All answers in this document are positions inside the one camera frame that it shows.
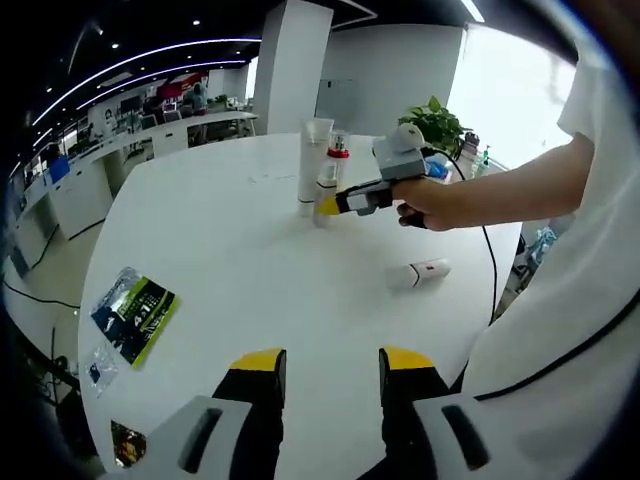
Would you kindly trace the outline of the person's right hand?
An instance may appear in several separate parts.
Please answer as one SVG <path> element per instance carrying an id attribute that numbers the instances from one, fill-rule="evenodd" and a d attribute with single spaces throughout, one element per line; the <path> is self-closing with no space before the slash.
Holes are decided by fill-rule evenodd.
<path id="1" fill-rule="evenodd" d="M 433 231 L 468 226 L 467 185 L 444 185 L 426 178 L 404 180 L 392 187 L 393 198 L 400 201 L 396 211 L 399 224 Z"/>

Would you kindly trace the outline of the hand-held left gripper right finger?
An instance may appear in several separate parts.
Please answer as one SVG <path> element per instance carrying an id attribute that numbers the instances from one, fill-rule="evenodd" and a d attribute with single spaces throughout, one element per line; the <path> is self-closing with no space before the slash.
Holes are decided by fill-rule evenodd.
<path id="1" fill-rule="evenodd" d="M 526 473 L 498 417 L 452 393 L 425 355 L 379 349 L 382 440 L 393 473 Z"/>

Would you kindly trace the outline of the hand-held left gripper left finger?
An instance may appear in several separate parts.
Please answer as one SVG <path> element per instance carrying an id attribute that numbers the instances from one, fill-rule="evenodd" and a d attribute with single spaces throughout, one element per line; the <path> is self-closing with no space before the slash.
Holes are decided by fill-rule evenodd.
<path id="1" fill-rule="evenodd" d="M 286 351 L 233 362 L 210 396 L 196 396 L 147 437 L 133 466 L 105 479 L 272 479 L 284 437 Z"/>

